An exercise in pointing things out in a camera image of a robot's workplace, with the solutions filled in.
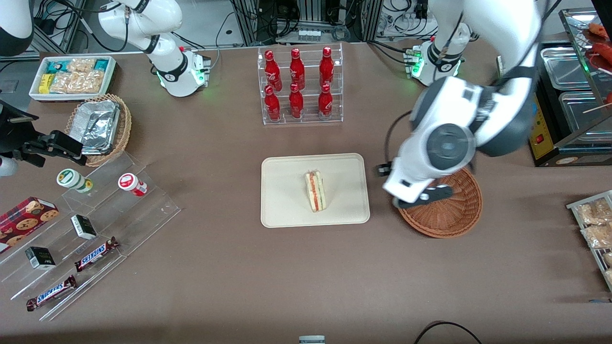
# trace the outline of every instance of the red bottle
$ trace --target red bottle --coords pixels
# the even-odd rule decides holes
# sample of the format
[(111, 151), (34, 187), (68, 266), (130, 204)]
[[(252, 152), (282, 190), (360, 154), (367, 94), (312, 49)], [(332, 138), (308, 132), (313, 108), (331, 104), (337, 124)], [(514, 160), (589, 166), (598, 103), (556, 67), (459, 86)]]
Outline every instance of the red bottle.
[(280, 121), (280, 103), (278, 102), (278, 98), (274, 94), (272, 86), (266, 85), (264, 91), (266, 92), (264, 103), (266, 103), (266, 111), (268, 112), (270, 121), (278, 122)]
[(329, 93), (329, 84), (324, 84), (319, 95), (319, 118), (326, 121), (332, 116), (333, 101), (334, 98)]
[(274, 53), (272, 50), (266, 50), (264, 55), (266, 57), (266, 79), (268, 84), (275, 91), (280, 92), (283, 89), (283, 82), (280, 81), (280, 68), (278, 68), (278, 64), (274, 61)]
[(302, 118), (304, 113), (304, 97), (300, 93), (300, 88), (296, 83), (291, 84), (291, 94), (289, 95), (291, 105), (291, 115), (295, 119)]
[(299, 89), (306, 87), (306, 75), (304, 73), (304, 62), (300, 58), (300, 49), (291, 49), (291, 65), (289, 66), (291, 72), (291, 82), (296, 83)]
[(319, 65), (319, 83), (321, 87), (324, 84), (332, 84), (334, 82), (334, 62), (332, 60), (332, 49), (330, 47), (323, 48), (323, 58)]

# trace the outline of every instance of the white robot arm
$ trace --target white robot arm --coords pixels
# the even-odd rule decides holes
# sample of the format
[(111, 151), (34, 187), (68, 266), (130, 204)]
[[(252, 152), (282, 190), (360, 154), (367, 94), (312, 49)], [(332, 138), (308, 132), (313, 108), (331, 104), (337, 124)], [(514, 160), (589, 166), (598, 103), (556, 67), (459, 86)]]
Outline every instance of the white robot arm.
[[(100, 25), (110, 36), (126, 39), (147, 54), (162, 86), (175, 97), (185, 97), (206, 86), (210, 60), (191, 51), (181, 51), (168, 34), (182, 25), (182, 12), (175, 0), (120, 0), (122, 5), (98, 14)], [(87, 23), (81, 19), (91, 33)]]
[[(458, 8), (451, 14), (448, 6)], [(513, 152), (525, 144), (533, 124), (528, 100), (540, 29), (533, 0), (430, 0), (430, 8), (440, 18), (440, 34), (436, 45), (428, 48), (429, 57), (424, 57), (430, 63), (424, 72), (432, 70), (427, 73), (434, 81), (415, 104), (410, 117), (413, 133), (401, 145), (383, 185), (399, 208), (439, 199), (430, 198), (439, 190), (428, 189), (435, 179), (463, 168), (476, 150), (492, 157)], [(448, 62), (443, 49), (453, 41), (449, 37), (464, 35), (459, 32), (461, 20), (501, 54), (508, 72), (497, 86), (436, 76), (436, 69)], [(455, 48), (460, 47), (461, 39), (456, 43)], [(458, 59), (462, 51), (447, 49), (455, 56), (452, 59)]]

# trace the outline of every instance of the foil pan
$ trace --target foil pan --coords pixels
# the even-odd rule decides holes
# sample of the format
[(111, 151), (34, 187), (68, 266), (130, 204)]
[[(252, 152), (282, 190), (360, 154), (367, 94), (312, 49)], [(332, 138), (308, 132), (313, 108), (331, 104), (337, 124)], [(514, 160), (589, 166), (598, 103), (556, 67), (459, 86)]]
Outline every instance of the foil pan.
[(112, 100), (84, 103), (76, 111), (69, 136), (83, 144), (84, 155), (106, 155), (113, 150), (121, 107)]

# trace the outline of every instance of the bread slice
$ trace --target bread slice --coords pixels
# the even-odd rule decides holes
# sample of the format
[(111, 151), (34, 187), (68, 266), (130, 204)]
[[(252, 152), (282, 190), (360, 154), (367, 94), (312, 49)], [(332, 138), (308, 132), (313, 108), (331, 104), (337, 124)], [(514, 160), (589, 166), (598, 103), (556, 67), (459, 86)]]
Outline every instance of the bread slice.
[(324, 210), (327, 208), (327, 203), (325, 201), (325, 191), (323, 190), (323, 178), (321, 177), (321, 173), (319, 171), (309, 171), (306, 173), (305, 178), (310, 208), (313, 212)]

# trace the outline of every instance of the basket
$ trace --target basket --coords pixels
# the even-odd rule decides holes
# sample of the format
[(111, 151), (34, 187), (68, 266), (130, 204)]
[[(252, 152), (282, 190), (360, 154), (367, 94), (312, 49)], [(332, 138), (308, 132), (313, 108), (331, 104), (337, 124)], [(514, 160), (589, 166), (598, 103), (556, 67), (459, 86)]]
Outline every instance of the basket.
[(415, 230), (431, 237), (457, 237), (471, 230), (482, 213), (482, 194), (476, 179), (466, 168), (439, 180), (453, 189), (453, 195), (424, 206), (399, 209)]
[[(113, 156), (121, 153), (125, 147), (127, 146), (127, 142), (130, 139), (130, 130), (132, 129), (132, 115), (130, 114), (130, 109), (127, 108), (123, 100), (117, 97), (114, 94), (105, 94), (98, 97), (94, 97), (92, 99), (87, 99), (85, 102), (94, 103), (94, 102), (102, 102), (104, 100), (112, 100), (121, 106), (121, 112), (119, 113), (119, 123), (117, 124), (117, 133), (115, 134), (115, 139), (113, 142), (113, 150), (107, 155), (87, 155), (87, 166), (89, 167), (98, 167), (105, 163), (107, 160), (112, 158)], [(66, 129), (64, 133), (68, 134), (70, 132), (70, 128), (72, 128), (72, 121), (75, 119), (75, 114), (77, 113), (77, 109), (72, 111), (72, 115), (70, 119), (68, 119), (68, 124), (66, 125)]]

